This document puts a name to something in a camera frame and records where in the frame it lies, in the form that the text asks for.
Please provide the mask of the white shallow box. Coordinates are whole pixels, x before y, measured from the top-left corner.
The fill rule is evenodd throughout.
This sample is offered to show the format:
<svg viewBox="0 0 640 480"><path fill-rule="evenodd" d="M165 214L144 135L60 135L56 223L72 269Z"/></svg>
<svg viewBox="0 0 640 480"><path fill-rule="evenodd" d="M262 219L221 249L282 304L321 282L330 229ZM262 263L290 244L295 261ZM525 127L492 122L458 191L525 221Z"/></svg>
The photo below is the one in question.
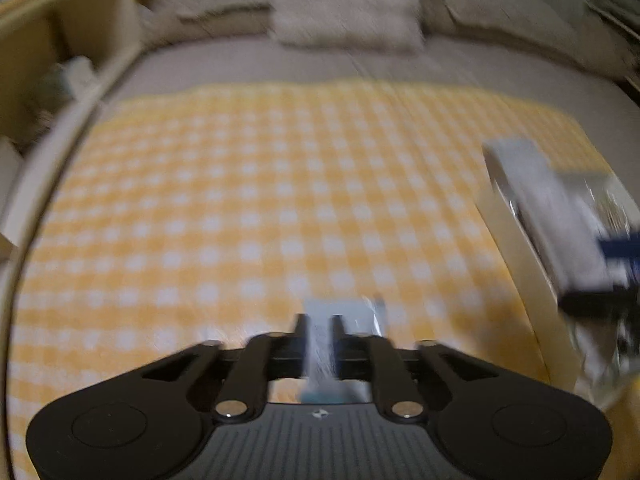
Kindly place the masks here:
<svg viewBox="0 0 640 480"><path fill-rule="evenodd" d="M483 154L477 208L551 383L607 410L639 376L639 279L598 240L639 232L639 208L612 174L555 171L531 140L489 141Z"/></svg>

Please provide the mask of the beige folded fluffy blanket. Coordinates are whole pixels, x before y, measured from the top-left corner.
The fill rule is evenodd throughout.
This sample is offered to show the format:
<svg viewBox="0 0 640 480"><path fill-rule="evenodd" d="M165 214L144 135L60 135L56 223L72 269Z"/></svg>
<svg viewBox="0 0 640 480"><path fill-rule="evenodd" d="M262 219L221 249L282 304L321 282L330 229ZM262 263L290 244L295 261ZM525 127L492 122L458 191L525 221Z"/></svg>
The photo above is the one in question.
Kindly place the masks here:
<svg viewBox="0 0 640 480"><path fill-rule="evenodd" d="M205 39L263 35L270 0L152 0L139 8L148 50Z"/></svg>

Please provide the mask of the wooden headboard shelf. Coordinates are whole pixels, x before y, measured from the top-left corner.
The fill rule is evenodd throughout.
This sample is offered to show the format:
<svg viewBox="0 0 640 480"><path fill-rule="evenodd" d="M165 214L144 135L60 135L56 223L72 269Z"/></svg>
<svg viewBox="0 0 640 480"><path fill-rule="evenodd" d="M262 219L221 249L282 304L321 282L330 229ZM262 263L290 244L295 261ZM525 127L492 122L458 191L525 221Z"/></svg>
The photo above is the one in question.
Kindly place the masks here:
<svg viewBox="0 0 640 480"><path fill-rule="evenodd" d="M139 8L152 0L4 0L1 5L1 258L27 245L50 189L102 98L143 51ZM93 78L25 156L32 90L47 70L86 58Z"/></svg>

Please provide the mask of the white tissue box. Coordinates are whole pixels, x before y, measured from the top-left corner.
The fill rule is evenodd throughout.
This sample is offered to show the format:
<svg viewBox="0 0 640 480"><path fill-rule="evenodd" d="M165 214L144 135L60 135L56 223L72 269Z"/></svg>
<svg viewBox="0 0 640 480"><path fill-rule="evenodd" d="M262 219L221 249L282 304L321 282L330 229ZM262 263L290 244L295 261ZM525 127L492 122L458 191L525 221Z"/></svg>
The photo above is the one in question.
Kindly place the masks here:
<svg viewBox="0 0 640 480"><path fill-rule="evenodd" d="M97 84L92 62L86 56L74 56L51 66L40 79L37 90L43 106L58 108L71 100L79 100Z"/></svg>

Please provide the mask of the grey bed sheet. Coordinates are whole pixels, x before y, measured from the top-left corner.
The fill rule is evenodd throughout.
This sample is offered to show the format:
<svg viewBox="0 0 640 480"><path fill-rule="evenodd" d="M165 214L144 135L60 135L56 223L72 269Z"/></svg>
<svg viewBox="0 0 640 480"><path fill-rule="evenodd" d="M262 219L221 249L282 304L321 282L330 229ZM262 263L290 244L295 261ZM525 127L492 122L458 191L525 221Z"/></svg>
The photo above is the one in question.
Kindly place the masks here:
<svg viewBox="0 0 640 480"><path fill-rule="evenodd" d="M460 84L549 104L587 130L639 130L638 105L611 81L536 55L441 36L427 40L417 54L296 49L267 36L178 44L143 55L112 97L124 100L202 84L352 77Z"/></svg>

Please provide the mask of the yellow white checkered blanket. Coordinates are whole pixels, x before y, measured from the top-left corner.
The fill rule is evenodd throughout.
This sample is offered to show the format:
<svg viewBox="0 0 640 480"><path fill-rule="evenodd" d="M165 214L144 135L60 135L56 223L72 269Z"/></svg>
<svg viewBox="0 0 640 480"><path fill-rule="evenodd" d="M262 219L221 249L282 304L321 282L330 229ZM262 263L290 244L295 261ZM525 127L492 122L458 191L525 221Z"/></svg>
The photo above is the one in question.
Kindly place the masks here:
<svg viewBox="0 0 640 480"><path fill-rule="evenodd" d="M484 143L608 166L558 110L414 82L215 84L116 107L43 218L14 302L8 425L30 479L44 404L206 339L284 330L307 299L381 296L401 347L435 338L547 376L475 199Z"/></svg>

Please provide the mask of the fluffy white square pillow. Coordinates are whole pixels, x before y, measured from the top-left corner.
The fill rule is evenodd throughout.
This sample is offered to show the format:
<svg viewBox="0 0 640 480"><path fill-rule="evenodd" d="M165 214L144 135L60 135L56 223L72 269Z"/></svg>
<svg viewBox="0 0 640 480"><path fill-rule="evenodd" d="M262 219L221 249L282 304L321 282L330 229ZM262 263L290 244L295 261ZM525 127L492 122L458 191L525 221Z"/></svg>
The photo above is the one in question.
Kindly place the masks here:
<svg viewBox="0 0 640 480"><path fill-rule="evenodd" d="M416 52L420 0L270 0L271 33L287 46Z"/></svg>

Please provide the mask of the beige long pillow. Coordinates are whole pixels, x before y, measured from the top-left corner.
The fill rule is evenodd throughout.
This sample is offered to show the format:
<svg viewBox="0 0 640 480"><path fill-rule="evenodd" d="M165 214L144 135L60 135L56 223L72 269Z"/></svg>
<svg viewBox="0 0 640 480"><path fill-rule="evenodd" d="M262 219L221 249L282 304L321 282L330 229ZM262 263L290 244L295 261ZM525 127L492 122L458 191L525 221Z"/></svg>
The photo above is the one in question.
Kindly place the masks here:
<svg viewBox="0 0 640 480"><path fill-rule="evenodd" d="M420 0L429 32L501 44L611 80L638 66L638 53L586 0Z"/></svg>

